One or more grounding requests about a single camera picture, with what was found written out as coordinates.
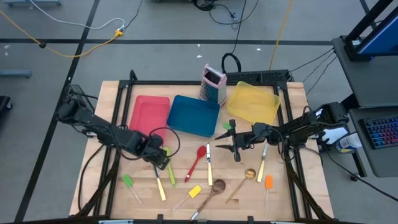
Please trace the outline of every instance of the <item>gold spoon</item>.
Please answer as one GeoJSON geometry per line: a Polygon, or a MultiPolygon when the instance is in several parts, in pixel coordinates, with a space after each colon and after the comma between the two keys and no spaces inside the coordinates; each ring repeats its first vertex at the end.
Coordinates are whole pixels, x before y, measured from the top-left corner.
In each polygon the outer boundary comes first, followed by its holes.
{"type": "Polygon", "coordinates": [[[224,192],[225,190],[225,182],[223,180],[216,180],[213,183],[213,186],[211,187],[211,192],[209,194],[209,196],[206,198],[205,202],[203,202],[202,205],[200,205],[200,207],[198,208],[198,210],[192,215],[191,217],[191,221],[196,219],[196,217],[199,215],[199,213],[201,212],[201,210],[205,207],[205,205],[207,204],[207,202],[209,202],[209,200],[214,196],[214,195],[218,195],[224,192]]]}
{"type": "Polygon", "coordinates": [[[254,169],[248,169],[246,170],[246,172],[244,173],[244,175],[246,176],[246,178],[241,182],[241,184],[239,184],[239,186],[236,188],[236,190],[231,194],[231,196],[229,196],[229,198],[225,201],[225,203],[228,203],[232,197],[234,197],[234,195],[236,194],[236,192],[238,192],[238,190],[242,187],[242,185],[244,184],[244,182],[249,179],[252,180],[256,177],[256,171],[254,169]]]}

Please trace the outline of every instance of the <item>blue plastic tray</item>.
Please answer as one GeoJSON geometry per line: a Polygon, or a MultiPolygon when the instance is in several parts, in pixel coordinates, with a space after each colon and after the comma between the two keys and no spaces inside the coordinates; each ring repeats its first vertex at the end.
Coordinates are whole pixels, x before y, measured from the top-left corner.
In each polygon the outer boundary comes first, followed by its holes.
{"type": "Polygon", "coordinates": [[[167,125],[175,130],[212,137],[220,112],[217,103],[177,95],[167,125]]]}

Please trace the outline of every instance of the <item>red plastic tray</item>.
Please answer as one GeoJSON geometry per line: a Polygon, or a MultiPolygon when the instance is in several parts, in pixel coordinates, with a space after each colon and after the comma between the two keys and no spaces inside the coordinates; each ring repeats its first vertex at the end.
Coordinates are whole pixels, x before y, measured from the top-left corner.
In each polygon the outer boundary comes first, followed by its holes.
{"type": "MultiPolygon", "coordinates": [[[[137,96],[129,128],[148,136],[152,130],[167,126],[169,111],[170,99],[167,97],[137,96]]],[[[164,140],[165,131],[165,129],[160,129],[155,134],[164,140]]]]}

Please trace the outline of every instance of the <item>yellow cable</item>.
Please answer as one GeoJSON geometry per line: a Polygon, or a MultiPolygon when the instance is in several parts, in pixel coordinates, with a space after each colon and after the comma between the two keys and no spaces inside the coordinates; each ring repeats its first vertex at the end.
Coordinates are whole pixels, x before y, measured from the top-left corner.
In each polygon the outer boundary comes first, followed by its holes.
{"type": "MultiPolygon", "coordinates": [[[[7,16],[7,14],[5,14],[2,10],[0,10],[0,14],[2,14],[2,16],[4,16],[4,18],[6,18],[14,27],[16,27],[17,29],[19,29],[21,32],[23,32],[26,36],[28,36],[30,39],[32,39],[34,42],[38,43],[38,44],[42,44],[40,41],[38,41],[37,39],[35,39],[34,37],[32,37],[28,32],[26,32],[24,29],[22,29],[19,25],[17,25],[14,21],[12,21],[12,19],[10,19],[9,16],[7,16]]],[[[82,53],[80,55],[64,55],[60,52],[58,52],[57,50],[51,48],[51,47],[45,47],[45,49],[48,49],[50,51],[52,51],[53,53],[60,55],[62,57],[67,57],[67,58],[77,58],[77,57],[81,57],[87,54],[90,54],[93,50],[97,49],[98,47],[102,47],[110,42],[112,42],[114,39],[120,37],[123,35],[123,32],[121,32],[120,30],[116,30],[116,33],[114,35],[114,37],[112,37],[112,39],[106,41],[105,43],[99,44],[97,46],[94,46],[92,49],[90,49],[89,51],[82,53]]]]}
{"type": "Polygon", "coordinates": [[[286,21],[287,21],[287,18],[288,18],[288,16],[289,16],[290,9],[292,8],[292,4],[293,4],[293,0],[290,0],[289,7],[288,7],[287,10],[286,10],[286,15],[285,15],[284,21],[283,21],[283,23],[282,23],[282,27],[280,28],[280,31],[279,31],[278,39],[276,40],[276,44],[275,44],[275,48],[274,48],[274,53],[272,53],[271,63],[269,64],[269,70],[271,70],[271,68],[272,68],[272,63],[273,63],[273,61],[274,61],[276,49],[278,48],[279,40],[280,40],[280,38],[282,37],[282,33],[283,33],[284,28],[285,28],[286,21]]]}

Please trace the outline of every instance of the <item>keyboard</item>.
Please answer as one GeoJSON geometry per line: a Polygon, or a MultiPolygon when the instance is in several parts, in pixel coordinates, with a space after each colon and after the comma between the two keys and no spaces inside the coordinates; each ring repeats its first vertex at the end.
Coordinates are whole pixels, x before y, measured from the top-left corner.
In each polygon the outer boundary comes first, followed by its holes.
{"type": "Polygon", "coordinates": [[[274,83],[274,82],[292,82],[293,78],[287,69],[255,71],[255,72],[233,72],[227,73],[227,81],[248,83],[274,83]]]}
{"type": "Polygon", "coordinates": [[[381,119],[363,119],[373,149],[398,146],[398,116],[381,119]]]}

